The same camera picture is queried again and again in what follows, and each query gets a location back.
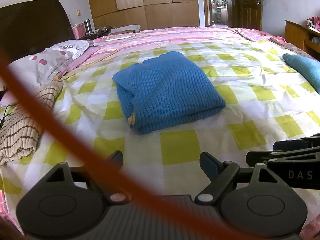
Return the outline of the dark wooden headboard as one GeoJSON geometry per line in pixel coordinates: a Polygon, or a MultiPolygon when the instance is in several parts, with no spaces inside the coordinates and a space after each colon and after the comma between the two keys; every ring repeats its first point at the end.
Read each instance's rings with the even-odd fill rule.
{"type": "Polygon", "coordinates": [[[73,40],[67,13],[59,0],[33,0],[1,8],[1,51],[10,62],[73,40]]]}

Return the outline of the wooden wardrobe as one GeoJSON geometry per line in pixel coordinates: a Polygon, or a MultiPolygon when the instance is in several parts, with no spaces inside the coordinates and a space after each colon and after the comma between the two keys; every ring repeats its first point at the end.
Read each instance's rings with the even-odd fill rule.
{"type": "Polygon", "coordinates": [[[95,28],[137,24],[142,30],[198,27],[198,0],[88,0],[95,28]]]}

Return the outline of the wooden side cabinet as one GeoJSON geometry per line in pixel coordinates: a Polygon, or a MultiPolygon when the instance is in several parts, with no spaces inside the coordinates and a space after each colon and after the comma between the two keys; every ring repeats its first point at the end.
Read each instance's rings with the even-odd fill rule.
{"type": "Polygon", "coordinates": [[[319,60],[319,31],[285,20],[285,40],[319,60]]]}

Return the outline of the beige brown striped garment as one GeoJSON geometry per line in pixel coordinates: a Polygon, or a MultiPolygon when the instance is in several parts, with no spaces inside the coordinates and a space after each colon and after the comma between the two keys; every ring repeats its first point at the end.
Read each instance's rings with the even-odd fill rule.
{"type": "MultiPolygon", "coordinates": [[[[36,100],[51,110],[63,83],[52,81],[35,94],[36,100]]],[[[1,126],[1,165],[20,160],[36,151],[42,128],[20,106],[4,118],[1,126]]]]}

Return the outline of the yellow white checked bedsheet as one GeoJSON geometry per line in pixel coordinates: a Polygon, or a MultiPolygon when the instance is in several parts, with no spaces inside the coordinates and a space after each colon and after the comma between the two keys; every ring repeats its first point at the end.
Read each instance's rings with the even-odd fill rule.
{"type": "Polygon", "coordinates": [[[158,193],[196,195],[207,151],[245,164],[251,150],[319,132],[319,94],[283,55],[258,42],[181,43],[117,52],[69,78],[54,116],[158,193]]]}

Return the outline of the grey cloth on nightstand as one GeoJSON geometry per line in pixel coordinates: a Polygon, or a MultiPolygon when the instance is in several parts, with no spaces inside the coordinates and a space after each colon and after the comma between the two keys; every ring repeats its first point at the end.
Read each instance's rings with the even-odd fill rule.
{"type": "Polygon", "coordinates": [[[134,32],[138,33],[140,31],[141,26],[138,24],[126,25],[123,27],[113,28],[111,29],[111,34],[123,33],[123,32],[134,32]]]}

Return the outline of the pink floral blanket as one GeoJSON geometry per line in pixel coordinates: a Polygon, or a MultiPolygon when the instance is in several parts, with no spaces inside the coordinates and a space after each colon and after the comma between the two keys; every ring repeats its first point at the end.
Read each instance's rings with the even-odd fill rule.
{"type": "Polygon", "coordinates": [[[308,18],[306,20],[306,25],[317,31],[320,31],[320,17],[316,16],[316,17],[308,18]]]}

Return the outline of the blue yellow striped knit sweater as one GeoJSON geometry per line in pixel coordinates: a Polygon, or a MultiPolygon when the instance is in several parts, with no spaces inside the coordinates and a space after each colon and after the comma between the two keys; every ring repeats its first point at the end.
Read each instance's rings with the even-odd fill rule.
{"type": "Polygon", "coordinates": [[[205,72],[176,51],[132,64],[112,79],[127,123],[140,134],[205,119],[226,107],[205,72]]]}

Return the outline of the pink storage box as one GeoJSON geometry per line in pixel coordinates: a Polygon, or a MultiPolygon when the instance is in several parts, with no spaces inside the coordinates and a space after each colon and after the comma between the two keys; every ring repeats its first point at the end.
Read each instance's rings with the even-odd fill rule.
{"type": "Polygon", "coordinates": [[[72,27],[73,35],[78,40],[80,38],[83,38],[86,35],[86,29],[84,22],[80,24],[76,24],[72,27]]]}

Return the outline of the pink striped quilt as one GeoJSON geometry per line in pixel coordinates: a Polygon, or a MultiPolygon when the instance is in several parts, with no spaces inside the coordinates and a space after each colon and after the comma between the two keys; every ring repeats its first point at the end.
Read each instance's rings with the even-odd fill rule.
{"type": "Polygon", "coordinates": [[[161,48],[179,43],[219,42],[242,43],[260,40],[275,40],[285,43],[285,38],[273,36],[264,31],[229,27],[172,27],[164,29],[144,30],[138,33],[124,33],[103,36],[91,42],[98,48],[95,53],[84,52],[79,59],[72,61],[53,77],[55,81],[63,81],[90,64],[108,60],[115,56],[138,50],[161,48]]]}

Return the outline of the grey pillow with pink dots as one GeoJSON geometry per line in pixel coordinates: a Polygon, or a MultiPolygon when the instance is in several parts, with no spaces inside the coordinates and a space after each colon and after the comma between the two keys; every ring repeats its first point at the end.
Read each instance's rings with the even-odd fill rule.
{"type": "Polygon", "coordinates": [[[91,46],[93,42],[85,40],[57,43],[40,53],[12,62],[8,68],[29,92],[35,93],[91,46]]]}

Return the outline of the light blue folded garment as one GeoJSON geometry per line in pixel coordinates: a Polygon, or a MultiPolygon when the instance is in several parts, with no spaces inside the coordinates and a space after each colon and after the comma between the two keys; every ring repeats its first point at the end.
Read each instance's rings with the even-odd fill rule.
{"type": "Polygon", "coordinates": [[[319,61],[300,56],[284,54],[283,59],[287,65],[299,72],[312,85],[319,94],[320,90],[320,66],[319,61]]]}

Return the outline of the brown wooden door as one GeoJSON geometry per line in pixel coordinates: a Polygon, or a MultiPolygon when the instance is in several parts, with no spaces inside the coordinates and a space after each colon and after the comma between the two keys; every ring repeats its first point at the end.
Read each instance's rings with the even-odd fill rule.
{"type": "Polygon", "coordinates": [[[237,28],[262,30],[262,0],[234,0],[237,28]]]}

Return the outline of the metal thermos cup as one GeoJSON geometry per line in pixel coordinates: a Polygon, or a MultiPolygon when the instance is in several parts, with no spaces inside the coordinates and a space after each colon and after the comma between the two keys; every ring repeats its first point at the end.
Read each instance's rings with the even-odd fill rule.
{"type": "Polygon", "coordinates": [[[92,35],[92,27],[89,19],[84,20],[86,35],[92,35]]]}

